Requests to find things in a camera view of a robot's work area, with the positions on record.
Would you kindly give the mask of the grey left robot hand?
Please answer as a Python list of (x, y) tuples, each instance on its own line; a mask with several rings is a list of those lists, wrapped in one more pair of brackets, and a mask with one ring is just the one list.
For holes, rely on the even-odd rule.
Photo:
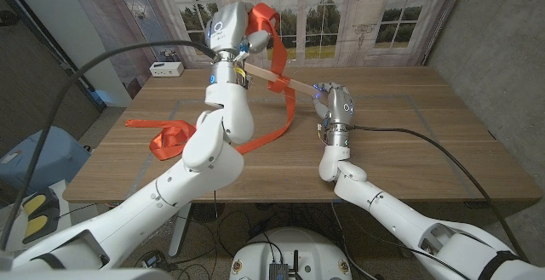
[(216, 53), (227, 53), (242, 62), (251, 54), (261, 52), (272, 37), (270, 29), (255, 28), (257, 7), (252, 3), (235, 2), (219, 9), (207, 22), (205, 44)]

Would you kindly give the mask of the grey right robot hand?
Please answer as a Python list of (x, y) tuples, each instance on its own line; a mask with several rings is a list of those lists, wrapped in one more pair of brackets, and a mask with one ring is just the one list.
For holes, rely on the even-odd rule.
[(353, 99), (347, 87), (338, 83), (316, 83), (313, 87), (317, 90), (313, 95), (314, 108), (324, 120), (324, 126), (349, 125), (353, 117)]

